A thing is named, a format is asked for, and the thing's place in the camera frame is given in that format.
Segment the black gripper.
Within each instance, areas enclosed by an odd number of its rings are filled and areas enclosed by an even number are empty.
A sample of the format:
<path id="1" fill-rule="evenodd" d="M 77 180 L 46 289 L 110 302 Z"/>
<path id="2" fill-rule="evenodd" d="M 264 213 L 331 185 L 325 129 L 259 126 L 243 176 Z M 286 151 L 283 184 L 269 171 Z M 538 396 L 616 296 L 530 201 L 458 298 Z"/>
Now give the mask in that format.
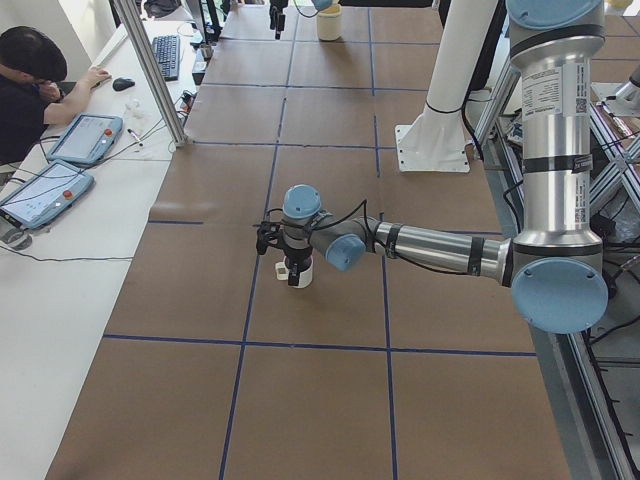
<path id="1" fill-rule="evenodd" d="M 312 268 L 313 248 L 308 246 L 297 249 L 287 246 L 285 252 L 285 266 L 289 270 L 288 285 L 297 287 L 299 285 L 299 273 Z"/>
<path id="2" fill-rule="evenodd" d="M 279 40 L 285 28 L 286 15 L 284 10 L 288 7 L 288 0 L 270 0 L 270 30 L 275 31 L 275 39 Z"/>

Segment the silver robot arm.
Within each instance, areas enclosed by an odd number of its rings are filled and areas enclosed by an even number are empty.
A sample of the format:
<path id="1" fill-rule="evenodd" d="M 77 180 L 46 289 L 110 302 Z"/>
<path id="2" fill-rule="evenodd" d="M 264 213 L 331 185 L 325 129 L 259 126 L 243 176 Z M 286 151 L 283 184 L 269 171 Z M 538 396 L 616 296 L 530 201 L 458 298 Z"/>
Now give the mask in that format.
<path id="1" fill-rule="evenodd" d="M 304 18 L 314 18 L 321 11 L 324 11 L 333 5 L 331 0 L 312 0 L 311 1 L 315 12 L 313 14 L 304 13 L 301 8 L 298 6 L 297 2 L 294 1 L 294 6 L 298 14 Z M 279 40 L 281 38 L 281 34 L 285 29 L 286 24 L 286 12 L 285 10 L 289 6 L 288 0 L 270 0 L 269 1 L 269 20 L 270 20 L 270 29 L 274 32 L 274 38 Z"/>
<path id="2" fill-rule="evenodd" d="M 259 229 L 258 248 L 282 250 L 279 279 L 303 288 L 313 260 L 345 271 L 367 254 L 399 259 L 434 273 L 495 280 L 511 291 L 520 316 L 555 334 L 595 325 L 609 297 L 603 246 L 590 227 L 590 61 L 605 41 L 599 1 L 454 1 L 423 111 L 395 129 L 404 173 L 466 173 L 462 144 L 473 74 L 491 31 L 509 39 L 507 70 L 521 98 L 521 177 L 512 192 L 491 173 L 496 232 L 474 235 L 391 223 L 364 204 L 343 217 L 319 192 L 290 187 L 278 220 Z"/>

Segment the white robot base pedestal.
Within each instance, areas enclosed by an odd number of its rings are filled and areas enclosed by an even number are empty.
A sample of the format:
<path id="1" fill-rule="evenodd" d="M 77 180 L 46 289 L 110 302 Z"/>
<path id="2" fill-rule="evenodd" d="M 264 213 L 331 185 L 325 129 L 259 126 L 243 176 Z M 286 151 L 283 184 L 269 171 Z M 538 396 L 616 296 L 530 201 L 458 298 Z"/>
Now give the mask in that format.
<path id="1" fill-rule="evenodd" d="M 412 124 L 395 127 L 400 171 L 470 170 L 462 112 L 498 5 L 497 0 L 450 2 L 424 109 Z"/>

